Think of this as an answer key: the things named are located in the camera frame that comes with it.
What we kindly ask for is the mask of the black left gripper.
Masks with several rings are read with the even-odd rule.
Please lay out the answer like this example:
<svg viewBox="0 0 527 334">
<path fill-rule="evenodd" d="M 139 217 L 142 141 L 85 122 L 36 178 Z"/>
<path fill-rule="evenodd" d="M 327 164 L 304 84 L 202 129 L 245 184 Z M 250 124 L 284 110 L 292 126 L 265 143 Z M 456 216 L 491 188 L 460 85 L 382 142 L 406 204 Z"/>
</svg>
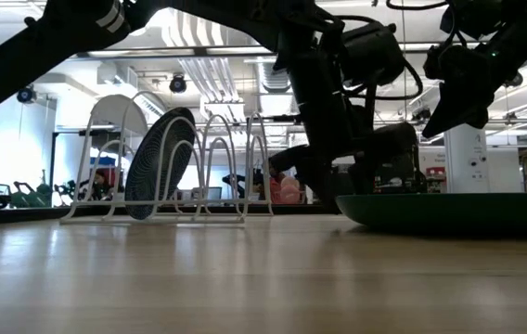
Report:
<svg viewBox="0 0 527 334">
<path fill-rule="evenodd" d="M 360 84 L 366 91 L 365 104 L 354 105 L 350 99 L 358 90 L 343 89 L 341 68 L 323 52 L 307 52 L 288 65 L 293 93 L 308 143 L 287 148 L 269 159 L 278 172 L 292 167 L 300 179 L 319 199 L 335 199 L 332 162 L 353 156 L 348 168 L 358 195 L 374 192 L 377 165 L 410 153 L 418 145 L 416 130 L 407 122 L 374 127 L 376 88 L 381 71 L 373 72 Z"/>
</svg>

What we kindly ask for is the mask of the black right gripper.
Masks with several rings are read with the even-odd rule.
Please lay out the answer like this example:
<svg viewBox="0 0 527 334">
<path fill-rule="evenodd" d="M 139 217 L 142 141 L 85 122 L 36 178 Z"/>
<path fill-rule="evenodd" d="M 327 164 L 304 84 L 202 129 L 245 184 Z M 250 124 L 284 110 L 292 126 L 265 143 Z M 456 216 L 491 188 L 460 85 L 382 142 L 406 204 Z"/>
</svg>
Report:
<svg viewBox="0 0 527 334">
<path fill-rule="evenodd" d="M 424 137 L 435 137 L 468 117 L 471 127 L 484 128 L 489 122 L 486 107 L 494 101 L 495 63 L 499 59 L 500 50 L 488 44 L 473 49 L 440 44 L 429 49 L 423 70 L 429 79 L 440 81 L 440 99 L 422 131 Z M 471 113 L 470 107 L 477 108 Z"/>
</svg>

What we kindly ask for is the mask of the green plate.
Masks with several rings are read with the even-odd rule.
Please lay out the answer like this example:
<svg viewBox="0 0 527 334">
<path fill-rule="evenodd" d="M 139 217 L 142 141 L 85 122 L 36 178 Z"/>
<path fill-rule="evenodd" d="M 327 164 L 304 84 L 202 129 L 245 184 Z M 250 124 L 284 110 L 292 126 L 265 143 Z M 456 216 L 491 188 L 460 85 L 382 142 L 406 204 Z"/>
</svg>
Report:
<svg viewBox="0 0 527 334">
<path fill-rule="evenodd" d="M 527 232 L 527 193 L 344 195 L 336 203 L 349 219 L 385 232 Z"/>
</svg>

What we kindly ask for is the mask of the blue white grid plate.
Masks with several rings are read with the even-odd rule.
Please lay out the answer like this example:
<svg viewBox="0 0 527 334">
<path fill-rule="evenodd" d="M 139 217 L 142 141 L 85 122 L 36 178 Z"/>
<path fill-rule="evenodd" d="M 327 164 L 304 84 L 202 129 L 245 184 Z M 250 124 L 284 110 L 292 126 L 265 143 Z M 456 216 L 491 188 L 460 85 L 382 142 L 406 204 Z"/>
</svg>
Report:
<svg viewBox="0 0 527 334">
<path fill-rule="evenodd" d="M 187 108 L 170 109 L 148 130 L 131 163 L 125 184 L 127 201 L 153 200 L 159 163 L 161 185 L 159 199 L 169 198 L 177 189 L 192 156 L 195 124 Z"/>
</svg>

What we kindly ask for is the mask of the white pillar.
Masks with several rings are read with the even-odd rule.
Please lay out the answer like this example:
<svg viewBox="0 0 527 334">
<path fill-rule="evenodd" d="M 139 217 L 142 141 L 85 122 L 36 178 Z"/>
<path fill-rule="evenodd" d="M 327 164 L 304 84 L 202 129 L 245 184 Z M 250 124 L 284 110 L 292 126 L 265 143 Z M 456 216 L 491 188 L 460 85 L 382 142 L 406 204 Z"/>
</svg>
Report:
<svg viewBox="0 0 527 334">
<path fill-rule="evenodd" d="M 444 133 L 448 193 L 487 193 L 487 146 L 484 130 L 462 124 Z"/>
</svg>

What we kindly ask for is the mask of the person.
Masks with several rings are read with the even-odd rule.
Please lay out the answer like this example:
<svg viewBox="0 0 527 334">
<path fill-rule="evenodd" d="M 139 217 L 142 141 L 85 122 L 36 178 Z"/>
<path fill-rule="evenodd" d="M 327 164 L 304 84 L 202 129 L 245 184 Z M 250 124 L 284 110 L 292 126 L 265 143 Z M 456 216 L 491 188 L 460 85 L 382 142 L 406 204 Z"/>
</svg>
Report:
<svg viewBox="0 0 527 334">
<path fill-rule="evenodd" d="M 97 170 L 93 179 L 93 184 L 90 186 L 91 199 L 92 200 L 102 200 L 107 198 L 111 191 L 111 186 L 108 182 L 107 176 Z"/>
<path fill-rule="evenodd" d="M 275 205 L 304 204 L 305 192 L 293 176 L 279 173 L 269 178 L 271 201 Z"/>
</svg>

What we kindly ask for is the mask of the black computer monitor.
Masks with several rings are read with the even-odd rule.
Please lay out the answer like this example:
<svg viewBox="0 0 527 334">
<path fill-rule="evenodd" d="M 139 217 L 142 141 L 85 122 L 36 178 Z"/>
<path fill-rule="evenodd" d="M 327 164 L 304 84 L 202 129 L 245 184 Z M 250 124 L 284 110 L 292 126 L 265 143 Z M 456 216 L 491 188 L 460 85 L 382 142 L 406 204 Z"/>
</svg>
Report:
<svg viewBox="0 0 527 334">
<path fill-rule="evenodd" d="M 410 154 L 403 154 L 379 165 L 375 172 L 374 192 L 377 194 L 425 193 L 425 175 L 417 168 Z"/>
</svg>

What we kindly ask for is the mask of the silver ventilation duct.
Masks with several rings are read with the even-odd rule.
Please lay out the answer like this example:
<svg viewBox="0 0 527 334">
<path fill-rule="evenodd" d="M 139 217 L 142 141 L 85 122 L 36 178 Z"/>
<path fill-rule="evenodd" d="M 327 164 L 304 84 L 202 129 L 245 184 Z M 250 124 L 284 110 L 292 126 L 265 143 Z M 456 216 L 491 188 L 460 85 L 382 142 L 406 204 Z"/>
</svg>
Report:
<svg viewBox="0 0 527 334">
<path fill-rule="evenodd" d="M 287 95 L 292 92 L 291 82 L 286 71 L 275 71 L 271 62 L 257 64 L 258 94 Z"/>
</svg>

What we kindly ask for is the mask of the black ceiling light rail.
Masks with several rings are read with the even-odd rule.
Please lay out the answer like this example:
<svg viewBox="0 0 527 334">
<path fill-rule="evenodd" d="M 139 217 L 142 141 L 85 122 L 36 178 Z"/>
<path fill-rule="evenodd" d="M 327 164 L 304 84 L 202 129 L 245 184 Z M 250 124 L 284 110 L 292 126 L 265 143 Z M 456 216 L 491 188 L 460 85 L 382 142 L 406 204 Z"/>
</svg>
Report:
<svg viewBox="0 0 527 334">
<path fill-rule="evenodd" d="M 260 45 L 189 46 L 151 48 L 113 48 L 77 53 L 70 60 L 117 60 L 150 58 L 247 58 L 273 57 L 274 52 Z"/>
</svg>

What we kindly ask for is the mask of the black gantry frame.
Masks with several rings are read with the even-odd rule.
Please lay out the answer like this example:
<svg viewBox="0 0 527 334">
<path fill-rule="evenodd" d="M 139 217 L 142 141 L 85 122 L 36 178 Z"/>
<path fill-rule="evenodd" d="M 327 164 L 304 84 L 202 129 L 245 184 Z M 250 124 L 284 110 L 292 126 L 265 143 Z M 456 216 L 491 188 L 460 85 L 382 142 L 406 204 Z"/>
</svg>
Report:
<svg viewBox="0 0 527 334">
<path fill-rule="evenodd" d="M 79 131 L 55 132 L 52 138 L 49 183 L 66 186 L 69 181 L 85 181 L 90 176 L 91 140 Z"/>
</svg>

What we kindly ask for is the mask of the black aluminium table frame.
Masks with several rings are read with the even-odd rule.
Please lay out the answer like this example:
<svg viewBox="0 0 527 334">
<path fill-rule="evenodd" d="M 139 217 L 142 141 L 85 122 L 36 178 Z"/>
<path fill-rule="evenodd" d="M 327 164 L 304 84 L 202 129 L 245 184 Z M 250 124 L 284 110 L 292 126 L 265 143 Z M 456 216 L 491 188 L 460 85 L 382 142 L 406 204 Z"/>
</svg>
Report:
<svg viewBox="0 0 527 334">
<path fill-rule="evenodd" d="M 179 208 L 182 213 L 195 213 L 197 207 L 182 206 Z M 212 206 L 209 210 L 213 214 L 237 213 L 234 206 Z M 74 217 L 79 216 L 103 216 L 109 211 L 109 206 L 83 206 L 76 209 Z M 34 222 L 43 220 L 57 220 L 70 212 L 70 207 L 58 208 L 29 208 L 29 209 L 10 209 L 0 210 L 0 224 L 14 224 L 22 222 Z M 274 215 L 295 215 L 295 214 L 340 214 L 339 209 L 328 209 L 319 204 L 296 204 L 296 205 L 272 205 Z M 177 213 L 174 206 L 159 207 L 157 213 Z M 249 214 L 269 213 L 268 207 L 263 204 L 250 205 Z M 123 216 L 127 211 L 124 207 L 116 208 L 114 215 Z"/>
</svg>

